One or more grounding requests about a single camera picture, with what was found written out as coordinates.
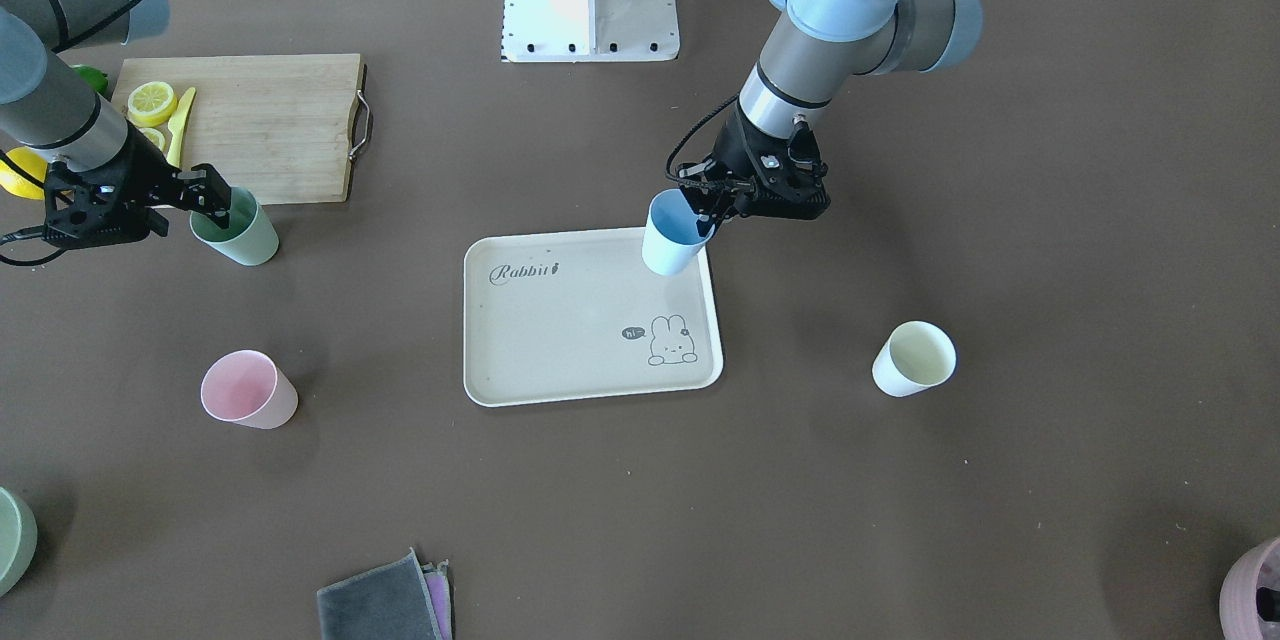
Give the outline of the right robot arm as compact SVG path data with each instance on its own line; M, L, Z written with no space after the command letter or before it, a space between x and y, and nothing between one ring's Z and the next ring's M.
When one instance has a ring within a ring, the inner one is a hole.
M165 236L159 207L228 227L233 193L214 166L170 166L160 148L61 60L69 47L164 33L166 0L1 0L1 125L47 163L45 219L3 236L58 252Z

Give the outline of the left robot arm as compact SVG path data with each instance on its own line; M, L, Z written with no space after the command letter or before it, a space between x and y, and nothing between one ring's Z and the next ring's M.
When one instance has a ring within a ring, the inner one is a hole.
M974 51L979 0L769 0L780 19L698 163L668 160L675 189L650 221L699 244L735 218L817 219L829 206L814 128L850 76L947 69Z

